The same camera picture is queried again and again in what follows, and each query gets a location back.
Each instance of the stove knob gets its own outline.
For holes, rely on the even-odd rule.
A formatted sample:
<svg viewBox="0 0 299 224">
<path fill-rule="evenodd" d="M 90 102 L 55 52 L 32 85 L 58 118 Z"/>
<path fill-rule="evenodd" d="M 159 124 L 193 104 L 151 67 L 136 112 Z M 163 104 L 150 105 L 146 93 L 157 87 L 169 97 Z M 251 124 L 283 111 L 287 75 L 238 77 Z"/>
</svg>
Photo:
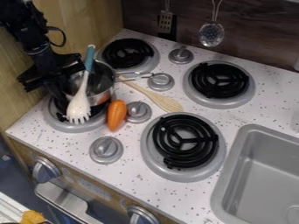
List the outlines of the stove knob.
<svg viewBox="0 0 299 224">
<path fill-rule="evenodd" d="M 37 157 L 33 168 L 32 176 L 40 183 L 46 183 L 51 179 L 61 176 L 60 170 L 55 164 L 44 157 Z"/>
<path fill-rule="evenodd" d="M 105 136 L 95 140 L 89 149 L 91 159 L 103 165 L 116 162 L 122 156 L 122 153 L 122 143 L 111 136 Z"/>
<path fill-rule="evenodd" d="M 155 75 L 148 79 L 149 88 L 158 92 L 167 91 L 173 88 L 174 84 L 174 79 L 167 73 L 155 73 Z"/>
<path fill-rule="evenodd" d="M 160 224 L 160 221 L 140 206 L 130 206 L 128 208 L 129 224 Z"/>
<path fill-rule="evenodd" d="M 193 53 L 186 49 L 185 46 L 181 46 L 179 49 L 175 49 L 170 52 L 169 59 L 175 64 L 188 64 L 193 61 Z"/>
<path fill-rule="evenodd" d="M 152 115 L 151 108 L 148 104 L 142 101 L 133 101 L 128 104 L 128 117 L 129 123 L 145 123 Z"/>
</svg>

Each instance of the oven handle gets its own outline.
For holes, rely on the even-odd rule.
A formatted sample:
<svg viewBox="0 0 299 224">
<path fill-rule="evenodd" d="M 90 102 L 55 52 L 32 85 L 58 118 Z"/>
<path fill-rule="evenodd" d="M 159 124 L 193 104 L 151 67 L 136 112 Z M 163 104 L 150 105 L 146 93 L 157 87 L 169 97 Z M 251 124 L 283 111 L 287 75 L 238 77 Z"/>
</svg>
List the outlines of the oven handle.
<svg viewBox="0 0 299 224">
<path fill-rule="evenodd" d="M 35 194 L 80 223 L 104 224 L 87 214 L 87 202 L 51 182 L 37 184 Z"/>
</svg>

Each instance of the sink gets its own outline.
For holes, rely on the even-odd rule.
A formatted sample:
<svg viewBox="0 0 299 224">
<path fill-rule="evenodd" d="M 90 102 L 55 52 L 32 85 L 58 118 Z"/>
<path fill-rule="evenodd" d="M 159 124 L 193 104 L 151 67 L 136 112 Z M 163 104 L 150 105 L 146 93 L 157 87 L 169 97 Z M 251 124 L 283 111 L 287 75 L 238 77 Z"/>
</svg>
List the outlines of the sink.
<svg viewBox="0 0 299 224">
<path fill-rule="evenodd" d="M 243 126 L 211 206 L 225 224 L 299 224 L 299 139 L 260 125 Z"/>
</svg>

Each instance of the silver saucepan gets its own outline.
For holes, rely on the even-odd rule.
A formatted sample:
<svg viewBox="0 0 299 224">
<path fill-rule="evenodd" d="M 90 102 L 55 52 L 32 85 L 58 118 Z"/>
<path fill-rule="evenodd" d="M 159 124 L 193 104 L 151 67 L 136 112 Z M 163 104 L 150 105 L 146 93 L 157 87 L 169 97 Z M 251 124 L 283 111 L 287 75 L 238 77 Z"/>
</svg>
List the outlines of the silver saucepan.
<svg viewBox="0 0 299 224">
<path fill-rule="evenodd" d="M 63 86 L 68 101 L 77 93 L 82 82 L 83 71 L 74 73 Z M 115 70 L 108 64 L 95 60 L 93 71 L 89 74 L 87 84 L 87 99 L 90 106 L 97 106 L 109 100 L 115 91 Z"/>
</svg>

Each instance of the wooden backsplash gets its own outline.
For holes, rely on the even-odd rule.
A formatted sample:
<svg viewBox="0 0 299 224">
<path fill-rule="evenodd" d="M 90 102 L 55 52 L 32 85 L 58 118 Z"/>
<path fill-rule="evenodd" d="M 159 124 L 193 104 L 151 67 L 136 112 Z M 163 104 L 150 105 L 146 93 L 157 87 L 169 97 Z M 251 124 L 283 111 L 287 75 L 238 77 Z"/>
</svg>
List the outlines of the wooden backsplash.
<svg viewBox="0 0 299 224">
<path fill-rule="evenodd" d="M 156 35 L 162 8 L 163 0 L 122 0 L 125 28 Z M 170 10 L 177 14 L 177 41 L 204 48 L 198 30 L 211 20 L 211 0 L 170 0 Z M 226 36 L 212 51 L 293 70 L 299 56 L 299 3 L 224 0 L 218 22 Z"/>
</svg>

